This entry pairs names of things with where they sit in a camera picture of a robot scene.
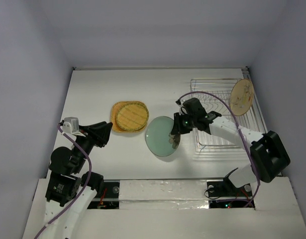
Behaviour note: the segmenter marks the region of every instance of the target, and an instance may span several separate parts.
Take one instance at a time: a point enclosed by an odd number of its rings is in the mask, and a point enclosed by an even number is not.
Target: cable
[[[89,163],[89,171],[88,171],[88,176],[87,179],[81,189],[81,191],[77,194],[77,196],[68,204],[68,206],[66,206],[61,212],[59,212],[58,215],[56,215],[53,219],[51,219],[50,221],[48,221],[47,225],[52,224],[55,220],[57,220],[59,217],[61,217],[61,215],[63,215],[76,201],[77,199],[80,197],[80,195],[83,193],[83,191],[85,190],[85,188],[88,185],[88,182],[90,180],[91,177],[91,172],[92,172],[92,163],[91,160],[88,156],[88,154],[78,145],[78,143],[76,143],[72,138],[70,138],[66,133],[63,133],[63,130],[61,129],[61,125],[58,124],[58,130],[59,132],[65,137],[67,138],[76,148],[79,149],[79,151],[81,151],[81,153],[84,155],[84,157],[87,159],[88,163]],[[46,226],[43,226],[43,228],[41,228],[41,230],[37,233],[37,235],[34,237],[34,239],[37,239],[42,233],[43,231],[46,229]]]
[[[246,196],[247,200],[249,200],[248,194],[243,189],[240,189],[240,191]]]
[[[252,159],[252,157],[251,157],[251,154],[250,154],[250,151],[249,151],[249,149],[248,149],[246,140],[244,139],[244,136],[243,136],[243,134],[242,134],[242,132],[241,132],[241,129],[239,128],[239,123],[238,123],[237,117],[236,117],[236,115],[232,112],[231,108],[226,104],[225,101],[223,101],[223,100],[222,100],[221,98],[219,98],[218,96],[216,96],[216,95],[214,95],[214,94],[212,94],[212,93],[205,92],[205,91],[188,92],[188,93],[186,93],[186,94],[180,96],[179,99],[178,99],[177,101],[180,102],[180,100],[181,100],[183,97],[188,96],[188,95],[191,95],[191,94],[195,94],[195,93],[206,94],[206,95],[209,95],[209,96],[212,96],[212,97],[218,99],[220,102],[223,103],[224,106],[226,106],[226,108],[229,110],[229,112],[231,113],[231,115],[232,115],[232,117],[233,117],[233,119],[234,119],[234,123],[236,124],[237,131],[238,131],[238,133],[239,133],[239,135],[240,135],[242,144],[243,144],[244,149],[245,149],[245,151],[246,151],[246,153],[247,153],[247,156],[248,156],[248,158],[249,158],[249,160],[250,160],[251,168],[252,168],[252,170],[253,170],[253,172],[254,172],[256,178],[257,178],[257,183],[258,183],[257,188],[256,188],[256,191],[255,191],[255,193],[253,194],[251,200],[244,206],[244,207],[246,208],[246,207],[248,207],[248,206],[252,203],[252,201],[254,200],[255,196],[256,196],[257,193],[258,193],[258,190],[259,190],[259,187],[260,187],[260,175],[259,175],[258,169],[256,168],[255,163],[254,163],[254,161],[253,161],[253,159]]]
[[[208,198],[208,199],[210,199],[210,200],[216,200],[216,199],[218,199],[218,198],[221,198],[221,196],[219,196],[219,197],[217,197],[217,198],[210,198],[210,197],[206,196],[206,193],[208,192],[208,190],[209,190],[209,189],[207,189],[207,190],[204,192],[204,196],[205,196],[206,198]]]

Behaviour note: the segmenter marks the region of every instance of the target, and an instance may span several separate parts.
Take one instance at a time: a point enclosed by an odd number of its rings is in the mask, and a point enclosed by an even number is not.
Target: woven bamboo plate
[[[137,131],[147,125],[149,112],[142,102],[128,102],[116,113],[117,125],[125,131]]]
[[[136,130],[136,131],[125,131],[117,125],[115,118],[116,118],[116,114],[117,114],[118,110],[122,106],[124,106],[125,104],[130,103],[130,102],[140,102],[140,101],[120,101],[120,102],[117,102],[113,105],[112,110],[111,110],[111,122],[113,123],[113,127],[112,127],[113,131],[118,132],[118,133],[136,133],[136,132],[141,132],[146,128],[147,124],[143,128],[141,128],[139,130]]]

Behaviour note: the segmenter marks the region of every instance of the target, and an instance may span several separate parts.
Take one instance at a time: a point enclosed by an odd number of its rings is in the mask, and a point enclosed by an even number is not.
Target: screw
[[[119,193],[119,187],[117,186],[113,187],[113,193]]]
[[[214,189],[211,190],[211,188],[213,188],[213,185],[209,185],[209,186],[208,186],[208,192],[213,193],[213,192],[214,192]]]
[[[244,190],[246,190],[246,192],[251,192],[251,187],[250,185],[244,185]]]

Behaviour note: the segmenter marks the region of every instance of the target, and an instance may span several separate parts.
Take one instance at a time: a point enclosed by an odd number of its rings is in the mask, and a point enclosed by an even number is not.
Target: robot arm
[[[107,144],[112,123],[80,126],[77,118],[65,118],[60,125],[63,132],[76,135],[77,138],[75,142],[70,140],[74,143],[72,150],[59,147],[51,155],[45,226],[35,238],[72,239],[91,200],[104,190],[103,176],[91,172],[91,169],[82,178],[71,174],[81,171],[94,146],[104,147]]]
[[[207,113],[197,98],[185,101],[181,111],[182,115],[174,114],[174,126],[171,135],[186,134],[191,132],[193,128],[197,128],[244,148],[235,123],[217,112]],[[261,133],[241,126],[239,128],[259,172],[260,180],[266,183],[271,182],[290,163],[290,158],[279,136],[273,131]],[[256,181],[250,164],[233,170],[225,179],[236,188]]]

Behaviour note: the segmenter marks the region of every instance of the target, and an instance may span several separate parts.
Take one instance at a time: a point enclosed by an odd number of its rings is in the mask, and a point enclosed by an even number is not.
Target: green glass plate
[[[152,120],[145,135],[146,144],[152,153],[166,157],[176,151],[180,136],[170,135],[173,125],[173,119],[166,116],[159,116]]]

